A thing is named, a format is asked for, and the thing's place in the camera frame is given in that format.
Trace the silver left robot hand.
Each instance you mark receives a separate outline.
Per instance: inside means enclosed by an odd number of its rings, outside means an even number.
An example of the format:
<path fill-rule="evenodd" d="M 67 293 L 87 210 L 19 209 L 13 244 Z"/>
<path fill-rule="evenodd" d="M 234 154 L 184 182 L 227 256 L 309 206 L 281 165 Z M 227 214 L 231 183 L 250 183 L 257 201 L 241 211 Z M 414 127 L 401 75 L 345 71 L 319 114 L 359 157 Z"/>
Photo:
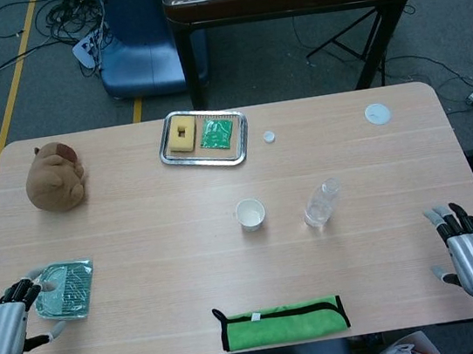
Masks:
<path fill-rule="evenodd" d="M 27 337 L 31 306 L 39 294 L 56 289 L 54 283 L 40 280 L 44 271 L 43 267 L 33 269 L 0 296 L 0 354 L 24 354 L 56 340 L 65 330 L 67 323 L 58 321 L 47 333 Z"/>

